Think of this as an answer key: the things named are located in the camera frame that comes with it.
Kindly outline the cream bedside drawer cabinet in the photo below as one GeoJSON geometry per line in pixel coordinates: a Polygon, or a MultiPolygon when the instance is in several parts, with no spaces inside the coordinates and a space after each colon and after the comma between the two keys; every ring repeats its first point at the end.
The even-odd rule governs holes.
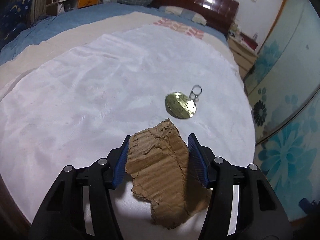
{"type": "Polygon", "coordinates": [[[248,48],[248,46],[242,44],[231,36],[228,37],[227,42],[231,52],[233,53],[234,60],[239,66],[240,76],[244,79],[252,69],[258,56],[251,48],[248,48]]]}

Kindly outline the white woven bed cloth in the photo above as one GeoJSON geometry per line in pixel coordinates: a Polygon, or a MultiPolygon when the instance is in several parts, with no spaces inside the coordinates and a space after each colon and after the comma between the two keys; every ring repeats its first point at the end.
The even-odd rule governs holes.
{"type": "Polygon", "coordinates": [[[1,175],[31,222],[68,164],[91,165],[124,138],[169,117],[165,96],[200,92],[195,116],[174,120],[183,139],[230,163],[253,160],[255,132],[228,47],[167,27],[104,34],[44,63],[1,100],[1,175]]]}

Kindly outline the dark red wooden headboard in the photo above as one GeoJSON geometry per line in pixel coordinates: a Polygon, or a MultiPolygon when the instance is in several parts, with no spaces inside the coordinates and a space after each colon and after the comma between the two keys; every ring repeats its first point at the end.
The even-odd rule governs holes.
{"type": "Polygon", "coordinates": [[[201,14],[207,25],[227,36],[238,11],[235,0],[154,0],[150,7],[175,6],[201,14]]]}

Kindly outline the white and blue pillow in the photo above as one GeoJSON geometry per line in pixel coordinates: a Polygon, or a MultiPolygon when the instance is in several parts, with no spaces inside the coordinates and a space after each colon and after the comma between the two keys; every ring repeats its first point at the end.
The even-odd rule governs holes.
{"type": "Polygon", "coordinates": [[[159,10],[165,12],[166,14],[180,16],[201,25],[207,25],[207,20],[201,14],[189,9],[175,6],[162,6],[159,7],[159,10]]]}

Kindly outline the navy star pattern bedding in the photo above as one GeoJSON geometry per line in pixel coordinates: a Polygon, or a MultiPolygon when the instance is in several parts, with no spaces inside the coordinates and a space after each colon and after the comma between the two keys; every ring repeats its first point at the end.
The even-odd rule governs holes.
{"type": "Polygon", "coordinates": [[[1,15],[1,47],[27,28],[27,16],[33,0],[20,0],[1,15]]]}

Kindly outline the blue bed sheet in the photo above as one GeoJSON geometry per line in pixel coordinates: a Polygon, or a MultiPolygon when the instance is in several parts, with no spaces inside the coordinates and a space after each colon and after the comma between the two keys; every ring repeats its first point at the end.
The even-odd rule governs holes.
{"type": "Polygon", "coordinates": [[[147,8],[137,5],[124,5],[119,3],[107,3],[65,12],[64,14],[50,16],[44,20],[41,20],[36,25],[33,25],[32,27],[22,31],[14,40],[9,42],[1,49],[1,64],[13,60],[29,45],[38,45],[42,41],[46,41],[63,31],[67,31],[84,24],[90,24],[104,20],[106,18],[130,14],[132,12],[142,12],[145,14],[151,14],[181,22],[213,35],[222,41],[223,44],[227,44],[225,35],[223,35],[223,33],[220,31],[209,26],[194,23],[180,16],[167,14],[156,8],[147,8]]]}

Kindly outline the beige leaf pattern blanket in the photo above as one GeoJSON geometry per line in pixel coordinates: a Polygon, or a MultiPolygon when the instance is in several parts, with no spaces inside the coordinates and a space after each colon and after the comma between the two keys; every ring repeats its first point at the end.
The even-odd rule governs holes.
{"type": "Polygon", "coordinates": [[[142,12],[132,12],[84,24],[63,31],[38,45],[29,45],[13,60],[1,64],[1,97],[5,97],[30,72],[72,48],[90,43],[104,34],[127,31],[145,25],[167,27],[179,33],[201,39],[217,50],[232,65],[236,76],[240,76],[239,67],[229,46],[223,44],[215,36],[168,18],[142,12]]]}

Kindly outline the gold tin can lid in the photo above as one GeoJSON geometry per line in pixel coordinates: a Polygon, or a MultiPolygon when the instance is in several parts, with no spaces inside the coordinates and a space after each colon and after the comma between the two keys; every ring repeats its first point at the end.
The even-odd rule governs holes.
{"type": "Polygon", "coordinates": [[[194,85],[189,95],[182,92],[173,92],[166,95],[165,107],[167,112],[178,119],[192,118],[197,111],[196,103],[202,91],[200,85],[194,85]]]}

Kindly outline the blue flower sliding door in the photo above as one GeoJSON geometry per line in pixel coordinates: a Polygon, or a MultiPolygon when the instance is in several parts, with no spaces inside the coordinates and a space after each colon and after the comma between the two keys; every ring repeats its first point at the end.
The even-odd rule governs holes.
{"type": "Polygon", "coordinates": [[[319,16],[309,0],[286,0],[245,87],[254,161],[288,219],[301,219],[319,202],[319,16]]]}

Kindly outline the torn brown cardboard piece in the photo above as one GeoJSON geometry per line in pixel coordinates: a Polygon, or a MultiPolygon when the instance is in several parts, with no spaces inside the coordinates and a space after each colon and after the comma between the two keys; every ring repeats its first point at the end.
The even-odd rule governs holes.
{"type": "Polygon", "coordinates": [[[174,229],[209,206],[212,191],[199,182],[170,119],[130,138],[125,171],[133,180],[134,196],[150,202],[156,225],[174,229]]]}

